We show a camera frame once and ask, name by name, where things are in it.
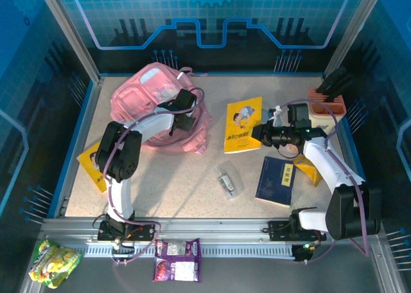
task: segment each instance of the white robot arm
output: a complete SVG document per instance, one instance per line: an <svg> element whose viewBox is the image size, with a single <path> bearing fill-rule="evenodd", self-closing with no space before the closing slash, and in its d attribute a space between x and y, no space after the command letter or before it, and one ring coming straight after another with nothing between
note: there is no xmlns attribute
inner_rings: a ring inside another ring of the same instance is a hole
<svg viewBox="0 0 411 293"><path fill-rule="evenodd" d="M182 89L175 99L162 103L138 120L124 124L112 121L107 125L95 158L100 172L107 170L107 175L111 177L107 224L104 224L107 231L115 231L116 236L126 237L134 229L133 225L126 222L134 218L130 179L138 166L141 145L168 129L170 135L174 129L189 131L195 121L191 116L192 110L200 102L202 99L197 101L196 95L191 91Z"/></svg>
<svg viewBox="0 0 411 293"><path fill-rule="evenodd" d="M292 231L317 230L327 232L335 240L362 235L366 226L368 235L380 231L381 193L378 188L369 188L366 182L355 174L335 152L327 135L321 128L311 128L305 103L288 106L289 127L275 127L272 121L254 127L252 137L262 144L279 148L293 144L306 156L331 190L327 211L317 208L295 209L290 216ZM361 199L358 200L356 187ZM363 202L365 223L362 224L359 205Z"/></svg>
<svg viewBox="0 0 411 293"><path fill-rule="evenodd" d="M141 144L147 139L155 136L156 134L171 129L174 122L173 114L161 114L168 110L163 108L156 108L154 113L156 115L143 120L133 127L132 131L141 134ZM123 126L125 129L133 125L135 121L128 121ZM112 181L112 201L116 207L116 211L126 219L129 219L134 214L134 209L131 200L131 177L123 179L121 182L117 182L115 179ZM119 218L113 211L112 206L109 204L108 212L109 216L118 222L123 220Z"/></svg>

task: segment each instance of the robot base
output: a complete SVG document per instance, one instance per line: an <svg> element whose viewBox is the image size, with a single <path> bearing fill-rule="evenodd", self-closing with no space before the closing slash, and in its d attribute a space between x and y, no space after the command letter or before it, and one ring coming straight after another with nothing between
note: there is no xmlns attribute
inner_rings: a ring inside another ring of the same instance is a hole
<svg viewBox="0 0 411 293"><path fill-rule="evenodd" d="M123 241L145 241L153 240L155 234L155 226L148 224L145 226L138 226L133 224L126 224L118 222L109 215L100 223L97 240L101 242L112 242L117 237Z"/></svg>
<svg viewBox="0 0 411 293"><path fill-rule="evenodd" d="M270 235L271 242L314 242L318 236L314 230L296 230L292 228L290 221L269 221L268 228L263 232ZM325 241L326 235L320 235L321 241Z"/></svg>

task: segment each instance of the pink transparent bag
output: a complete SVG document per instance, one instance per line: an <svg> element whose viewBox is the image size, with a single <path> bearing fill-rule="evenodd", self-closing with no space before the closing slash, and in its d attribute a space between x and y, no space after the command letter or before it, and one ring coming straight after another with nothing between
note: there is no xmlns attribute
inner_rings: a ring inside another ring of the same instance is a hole
<svg viewBox="0 0 411 293"><path fill-rule="evenodd" d="M148 64L138 73L128 79L111 98L111 117L116 121L136 120L152 112L156 106L170 97L176 96L180 89L193 89L195 86L189 76L161 63ZM201 97L199 91L193 91ZM202 102L192 113L195 122L189 132L175 129L170 136L170 130L165 130L144 142L149 148L171 154L181 152L196 152L203 154L207 148L207 134L211 117L205 102Z"/></svg>

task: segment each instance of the book cover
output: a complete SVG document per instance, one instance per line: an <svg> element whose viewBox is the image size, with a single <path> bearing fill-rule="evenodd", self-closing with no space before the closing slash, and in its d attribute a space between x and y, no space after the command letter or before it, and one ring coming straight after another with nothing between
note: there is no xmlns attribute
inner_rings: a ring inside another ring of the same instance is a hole
<svg viewBox="0 0 411 293"><path fill-rule="evenodd" d="M94 161L100 142L97 142L86 151L82 152L77 160L83 166L84 170L89 174L92 181L95 183L101 193L107 190L103 174L98 170L97 164Z"/></svg>
<svg viewBox="0 0 411 293"><path fill-rule="evenodd" d="M261 148L261 142L252 138L252 128L261 124L263 98L257 97L227 105L224 153L239 153Z"/></svg>
<svg viewBox="0 0 411 293"><path fill-rule="evenodd" d="M295 166L292 161L266 156L259 176L256 198L290 207L294 177Z"/></svg>

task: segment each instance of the green snack bag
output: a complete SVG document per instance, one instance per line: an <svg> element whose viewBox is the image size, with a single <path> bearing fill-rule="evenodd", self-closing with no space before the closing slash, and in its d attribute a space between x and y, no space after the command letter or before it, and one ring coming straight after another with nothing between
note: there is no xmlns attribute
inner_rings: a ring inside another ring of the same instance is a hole
<svg viewBox="0 0 411 293"><path fill-rule="evenodd" d="M34 262L28 274L31 280L55 289L70 275L82 258L83 253L80 251L44 240L34 248Z"/></svg>

